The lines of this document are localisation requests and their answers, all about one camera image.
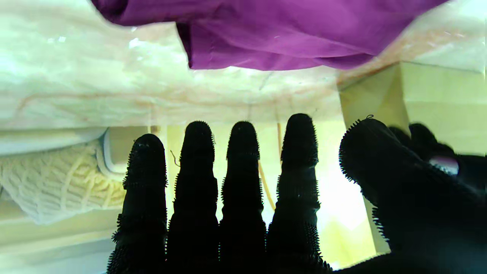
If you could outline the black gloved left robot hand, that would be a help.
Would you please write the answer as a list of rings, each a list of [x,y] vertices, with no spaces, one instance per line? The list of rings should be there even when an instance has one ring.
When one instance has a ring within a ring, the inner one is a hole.
[[[439,142],[421,123],[409,124],[409,135],[398,127],[390,126],[389,129],[422,160],[454,177],[471,191],[486,194],[486,155],[456,153],[449,145]]]

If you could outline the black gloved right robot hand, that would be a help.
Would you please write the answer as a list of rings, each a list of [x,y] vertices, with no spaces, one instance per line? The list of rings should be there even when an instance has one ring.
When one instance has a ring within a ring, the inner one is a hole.
[[[207,123],[185,130],[173,215],[167,219],[165,149],[135,140],[108,274],[485,274],[486,194],[422,160],[381,121],[357,120],[339,147],[343,174],[373,204],[390,252],[334,270],[318,238],[318,139],[310,116],[286,125],[273,219],[262,218],[257,133],[236,123],[217,221],[215,149]]]

